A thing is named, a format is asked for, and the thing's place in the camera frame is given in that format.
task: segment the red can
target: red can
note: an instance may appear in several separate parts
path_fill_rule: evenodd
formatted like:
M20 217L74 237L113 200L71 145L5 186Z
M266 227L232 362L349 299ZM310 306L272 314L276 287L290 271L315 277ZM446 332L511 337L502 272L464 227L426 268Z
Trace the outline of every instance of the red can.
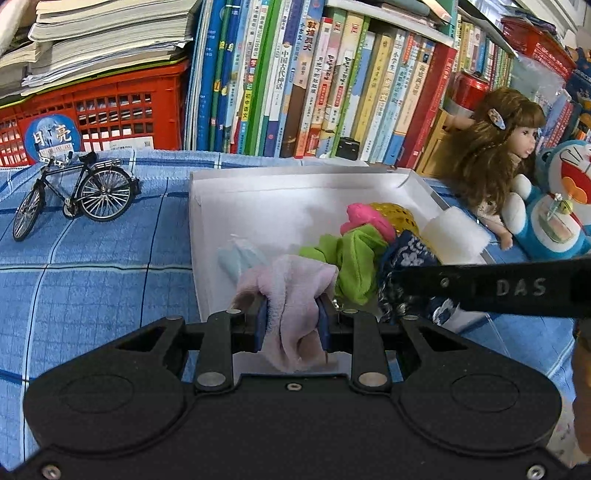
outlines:
M466 110L474 111L488 91L488 82L462 70L453 83L452 100Z

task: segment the pink cloth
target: pink cloth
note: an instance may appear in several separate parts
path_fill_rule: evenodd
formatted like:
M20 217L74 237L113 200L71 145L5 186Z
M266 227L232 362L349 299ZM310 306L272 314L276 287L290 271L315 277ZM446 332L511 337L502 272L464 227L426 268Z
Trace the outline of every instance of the pink cloth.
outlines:
M383 239L391 244L396 238L396 230L388 219L370 205L364 203L352 203L347 207L349 221L340 226L340 234L353 230L362 225L373 225L382 235Z
M245 309L254 295L268 299L267 332L261 353L278 370L293 373L327 363L318 336L316 298L335 291L339 270L298 255L247 270L238 282L233 308Z

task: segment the book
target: book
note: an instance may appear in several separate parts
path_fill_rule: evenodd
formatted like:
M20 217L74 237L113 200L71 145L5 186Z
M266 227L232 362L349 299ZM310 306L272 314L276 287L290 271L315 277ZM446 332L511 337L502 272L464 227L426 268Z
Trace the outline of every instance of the book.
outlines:
M263 42L263 32L265 31L265 25L267 23L267 15L269 13L270 0L260 0L260 9L258 10L258 16L256 12L253 15L254 26L254 38L252 39L252 53L250 59L247 59L246 72L244 78L244 94L242 100L242 111L240 113L240 122L236 130L238 136L238 153L246 154L246 134L248 132L248 122L251 116L252 108L252 90L255 84L255 73L256 66L258 64L259 55L261 54L261 47Z
M220 100L217 108L217 126L214 151L229 153L225 147L225 132L227 130L226 119L230 107L229 96L232 89L232 72L234 68L234 56L236 52L236 41L241 18L242 0L233 0L230 6L230 21L228 25L227 42L225 44L224 59L222 66L222 84L220 88Z
M285 134L285 123L287 122L287 115L290 110L291 92L294 87L296 79L296 72L300 63L300 51L303 46L304 36L306 32L306 17L310 7L311 0L304 0L300 17L298 20L297 34L293 48L291 49L291 60L289 63L288 77L283 88L283 100L281 101L281 110L279 113L279 130L277 132L277 140L275 142L275 156L281 156L281 148L283 146L283 136Z
M226 0L213 0L212 13L207 28L207 41L203 58L201 91L199 93L199 109L197 113L197 150L207 150L209 147L212 89L216 73L217 53L222 26L222 11L225 6Z
M462 29L463 29L463 25L462 25L462 16L460 14L457 15L457 25L456 25L456 30L455 30L455 36L454 36L454 43L453 43L453 48L456 50L456 58L453 61L453 68L452 71L453 72L457 72L457 68L458 65L460 63L460 50L462 47Z
M256 23L258 22L259 13L261 11L261 0L245 0L249 5L242 11L241 26L239 27L239 48L236 50L234 57L234 65L232 66L233 77L233 94L230 98L232 102L231 120L226 118L226 123L229 125L229 131L226 130L226 147L230 153L238 153L238 129L240 126L240 118L242 113L242 104L244 101L244 86L246 82L246 70L250 63L252 55L252 47L256 34Z
M365 37L367 36L369 28L369 17L365 17L363 19L363 26L361 28L361 35L359 36L359 41L357 43L357 51L355 52L355 58L353 59L353 66L351 67L351 74L349 77L349 84L347 85L347 90L345 96L342 100L342 107L340 110L339 122L337 123L337 127L335 130L334 137L330 140L328 148L329 148L329 155L334 157L336 154L337 149L339 148L339 143L341 137L344 137L343 134L343 124L345 121L353 115L353 120L355 120L356 111L352 111L349 113L349 102L351 100L351 95L353 93L353 85L355 84L357 77L361 74L365 77L365 72L360 72L359 69L361 67L360 60L361 60L361 52L363 50L363 44L365 43Z
M340 42L339 55L336 60L335 73L330 86L329 99L324 111L322 129L316 150L317 157L325 157L332 150L336 129L339 123L342 100L349 85L351 68L355 60L355 53L363 30L363 16L354 12L348 12L343 29L343 37Z
M269 113L269 122L267 125L267 137L265 139L264 155L266 157L276 157L279 154L281 143L278 142L280 116L283 106L283 94L285 84L290 75L290 62L296 36L300 28L301 12L304 7L304 0L293 0L287 23L285 24L285 33L279 56L279 65L277 67L277 76L272 85L273 93L271 99L271 109Z
M365 35L365 41L359 54L359 69L357 76L351 87L351 95L349 96L349 105L347 111L343 116L343 125L340 130L341 137L350 137L351 130L353 130L353 122L355 121L355 114L359 107L359 101L361 100L361 94L363 93L363 84L369 71L369 61L371 59L371 53L374 49L375 33L368 31Z
M220 92L222 91L222 68L226 53L226 37L228 36L228 25L230 24L230 13L232 12L231 0L226 0L223 9L222 27L220 29L219 47L217 49L216 72L213 78L212 110L209 124L209 151L216 151L217 132L217 107L219 104Z
M419 97L416 112L404 138L402 154L397 167L415 169L423 153L427 139L437 116L439 104L447 89L453 71L457 51L443 44L436 44L425 78L425 85Z
M417 57L417 62L414 68L414 73L411 78L410 85L408 87L408 93L404 99L402 109L400 111L400 117L396 123L394 134L390 139L390 145L388 151L384 157L384 163L386 165L396 165L398 157L402 153L402 145L404 138L408 132L408 127L413 119L414 113L417 108L418 99L423 91L425 85L425 78L429 71L429 65L435 50L435 43L431 40L424 40L421 50Z
M376 101L378 99L379 86L388 67L388 59L392 53L392 34L382 33L376 39L372 58L369 61L369 74L363 84L360 108L355 115L351 137L363 145L366 138L369 122L374 115Z
M304 109L300 123L300 131L297 134L294 158L303 158L306 153L316 98L318 97L324 65L326 64L326 55L328 53L330 36L332 33L332 23L332 18L328 17L322 17L320 21L320 34L316 45L316 51L314 52L311 79L306 93L306 99L304 101Z
M252 92L252 118L246 133L246 153L248 155L258 155L261 145L261 129L264 120L262 109L267 103L267 78L271 69L271 57L273 55L279 14L281 13L281 3L281 0L271 0L262 33L261 54L256 66L255 84Z
M283 158L293 157L296 153L297 137L306 101L306 90L314 64L314 46L317 44L319 36L323 8L324 2L314 0L314 2L310 2L307 13L303 16L303 39L291 88L290 104L285 117L284 135L281 141L280 156Z
M398 121L422 42L423 39L419 35L415 35L414 33L407 34L402 57L400 59L400 65L398 66L398 72L396 74L396 81L390 92L390 98L386 105L382 124L379 127L378 136L374 141L374 147L370 156L370 158L375 159L376 162L383 162L388 150L390 138L392 137L394 127Z
M406 39L407 33L404 30L396 30L393 33L394 46L392 48L390 58L388 59L387 69L384 73L384 77L381 82L381 86L378 85L378 98L376 101L373 117L371 118L368 126L368 133L363 142L360 160L370 161L375 163L375 158L370 158L371 152L374 148L374 141L378 136L379 126L382 123L382 117L386 110L386 105L390 98L390 92L394 85L396 71L398 70L398 63L402 55L402 49L404 47L404 40Z
M267 85L267 89L265 90L265 110L262 116L262 125L259 139L259 156L271 156L272 152L275 151L274 145L272 150L270 148L267 148L269 118L271 116L271 109L273 106L273 87L275 86L275 83L277 81L277 74L279 72L279 64L281 59L281 49L283 48L283 39L285 37L285 29L287 27L287 20L289 19L290 11L291 0L282 0L280 5L280 15L278 19L279 27L277 30L277 34L275 35L275 41L273 43L273 53L270 59L271 65L269 67L269 72L267 75L267 82L265 83Z
M326 61L322 69L322 78L318 87L318 95L316 96L316 104L314 106L314 114L312 115L312 123L310 125L310 133L306 146L306 156L315 157L318 142L320 140L320 130L322 129L322 121L324 119L324 110L326 109L327 100L329 97L330 86L335 72L336 59L339 54L340 39L343 35L343 27L345 26L345 12L340 9L327 9L327 14L332 20L332 31L330 33L329 46L326 52Z

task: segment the book spine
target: book spine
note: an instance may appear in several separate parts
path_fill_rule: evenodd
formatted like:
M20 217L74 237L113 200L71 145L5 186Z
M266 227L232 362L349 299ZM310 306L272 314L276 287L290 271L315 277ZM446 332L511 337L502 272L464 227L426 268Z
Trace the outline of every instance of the book spine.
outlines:
M219 107L217 108L217 128L214 149L216 152L229 152L225 150L226 118L229 109L230 76L233 70L240 14L241 0L233 0L230 11L230 23L228 25L228 41L226 42L222 67L222 88L220 90Z
M417 168L420 155L423 153L423 148L437 116L439 103L452 75L453 62L456 57L457 53L453 48L446 47L442 43L435 45L425 86L416 108L416 111L421 114L414 115L408 126L402 156L397 162L398 167Z
M306 145L306 156L316 156L316 149L318 148L318 141L320 139L320 130L322 129L322 120L324 118L324 110L326 109L330 85L333 81L336 59L339 54L340 39L343 35L343 27L345 26L345 15L342 14L342 12L342 10L333 11L331 17L332 32L330 33L326 61L324 62L322 79L318 87L318 95L316 96L312 125L310 126L310 133Z
M402 153L404 138L406 137L408 127L410 126L414 112L417 108L418 99L421 95L421 92L423 91L425 78L429 70L429 64L431 63L434 50L434 42L430 40L423 42L423 46L418 55L417 63L410 83L410 89L406 99L404 100L404 105L400 112L400 118L396 124L394 135L390 139L388 152L384 158L384 163L386 165L395 165L398 158L400 157L400 154Z
M324 10L324 2L315 0L310 2L307 12L302 17L303 39L291 88L290 104L285 116L284 135L280 149L280 157L282 158L293 157L296 153L297 137L304 113L306 92L314 65L314 48L318 43L320 34L322 10Z
M222 10L225 0L214 0L212 14L207 28L207 40L203 58L201 90L199 92L199 113L197 114L197 150L209 149L209 125L212 114L213 81L216 74L217 52L219 49Z
M414 63L417 59L421 43L422 38L419 35L407 33L394 87L390 92L386 112L384 113L384 118L382 119L382 124L380 125L378 136L374 141L374 147L371 152L371 158L375 159L376 162L382 162L386 155L388 143L398 121L398 116L400 115L406 88L410 81L410 76L413 73Z
M326 105L326 110L324 111L324 119L322 120L322 129L320 131L318 148L316 149L316 157L325 157L330 154L332 150L332 141L334 140L338 126L342 102L349 84L351 67L355 59L355 53L359 45L364 22L365 19L362 15L354 12L347 13L343 38L340 42L339 56L336 60L333 82L330 86L329 99Z
M453 72L457 72L458 65L460 64L460 50L462 47L462 16L460 14L457 15L457 25L456 25L456 34L454 38L453 46L457 51L456 58L453 61Z
M367 37L369 28L369 17L365 17L363 19L363 27L361 29L361 35L359 36L359 41L357 43L357 51L355 52L355 58L353 59L353 66L351 67L351 75L349 77L349 84L347 85L347 93L345 94L345 98L342 101L342 108L340 110L339 115L339 122L337 123L337 127L335 130L335 136L332 139L332 145L330 146L330 156L334 157L336 154L336 150L339 146L339 142L341 137L344 137L343 134L343 124L345 122L345 118L347 118L347 112L349 110L351 94L353 92L353 85L355 84L357 77L359 76L359 68L360 68L360 59L361 59L361 51L363 50L363 45L365 44L365 37Z
M272 65L269 69L269 75L267 77L267 101L265 103L265 112L262 119L261 125L261 145L259 146L258 154L260 156L269 157L272 155L272 151L268 148L268 130L269 130L269 119L271 117L271 110L273 106L273 94L275 91L275 84L277 82L277 75L279 74L279 65L281 60L281 49L283 48L283 39L285 38L285 29L287 27L287 20L290 16L291 11L291 0L283 0L281 4L281 16L279 30L276 35L273 57L271 59Z
M474 42L472 43L472 56L470 57L470 70L476 72L478 64L478 48L480 47L480 27L474 26Z
M310 87L306 93L304 101L304 110L300 123L300 132L297 134L297 143L295 147L295 158L304 158L306 153L306 146L308 142L308 135L314 115L314 107L316 105L316 98L318 97L318 90L322 80L322 71L326 63L326 54L329 48L330 35L332 33L332 18L322 17L320 23L320 36L316 45L316 52L314 54L314 62L312 69L312 76L309 82Z
M353 86L351 88L351 96L349 97L349 105L347 111L341 115L343 117L343 126L340 130L341 137L351 136L355 114L357 113L359 102L361 101L361 95L363 94L363 84L365 83L367 72L369 71L369 62L371 60L372 50L374 49L375 36L374 32L369 31L365 35L363 48L359 55L359 71L355 78L355 82L352 83Z
M396 70L398 69L398 63L400 62L402 48L404 47L404 38L405 32L403 30L396 30L394 47L392 48L388 60L388 67L381 82L381 87L378 85L379 94L374 109L374 115L370 120L368 133L362 144L360 159L363 161L369 160L370 163L376 162L376 159L371 157L371 152L374 148L374 141L378 136L379 126L382 123L384 111L390 98L390 92L392 91L392 85L394 84L394 77L396 75Z
M251 0L250 8L248 10L248 20L246 21L245 41L241 58L241 65L238 78L238 91L236 92L235 113L232 117L232 130L230 133L230 152L238 153L238 139L240 134L240 122L242 118L242 107L245 99L246 78L248 76L248 68L251 62L252 48L255 42L256 25L261 14L261 0Z
M267 21L262 34L262 45L259 60L256 64L255 83L252 90L253 107L251 108L251 120L248 123L246 132L246 153L258 155L261 128L263 123L263 106L267 102L267 77L269 75L271 53L275 42L275 31L278 27L278 18L281 10L282 0L271 0Z
M462 22L462 42L460 43L460 50L458 52L458 70L461 72L466 68L466 52L468 44L470 43L470 24Z
M296 73L300 64L300 53L306 38L306 17L308 9L310 8L311 0L304 0L304 5L300 14L300 23L298 26L297 35L295 36L294 47L291 51L291 61L289 68L289 76L285 83L283 91L283 100L281 102L281 112L279 115L279 131L277 132L277 143L275 144L275 156L281 156L281 148L283 146L283 137L285 135L285 123L287 122L287 115L290 110L291 92L293 91Z
M281 52L279 56L279 65L277 67L277 77L273 87L273 97L271 100L271 112L269 113L269 124L267 126L267 138L265 140L266 157L276 157L279 155L278 146L281 143L278 141L281 108L283 105L283 95L285 86L288 82L290 72L290 61L293 52L294 43L298 29L300 28L301 12L304 6L304 0L293 0L291 4L290 13L285 25L285 34L283 36L283 43L281 45Z
M481 74L484 72L486 60L486 43L487 38L484 32L480 34L480 45L478 46L478 61L476 62L476 71Z
M265 31L265 25L267 23L267 15L269 14L269 3L270 0L262 0L261 2L261 10L255 29L255 39L252 45L252 54L246 71L246 82L244 85L244 101L242 102L240 130L238 132L238 153L240 154L248 154L246 134L248 133L248 124L251 117L251 109L253 107L252 91L255 86L256 66L261 55L262 42L264 38L263 33Z
M491 80L488 83L490 91L493 91L495 89L496 59L497 59L498 55L499 55L499 47L496 46L496 43L493 43L493 53L492 53L492 61L491 61Z
M217 49L216 74L213 81L212 92L212 113L209 124L209 151L216 151L216 133L217 133L217 108L219 105L220 93L222 91L222 69L226 52L226 37L228 36L228 26L230 24L230 14L232 13L231 0L226 3L223 9L222 28L220 30L219 46Z

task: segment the round sticker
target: round sticker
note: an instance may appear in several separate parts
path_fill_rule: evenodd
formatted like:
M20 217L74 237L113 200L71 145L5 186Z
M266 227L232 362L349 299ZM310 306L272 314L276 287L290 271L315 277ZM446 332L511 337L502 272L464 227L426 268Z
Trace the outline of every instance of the round sticker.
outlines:
M29 158L44 163L53 156L66 158L69 152L80 151L80 134L74 122L65 115L52 114L35 118L24 138Z

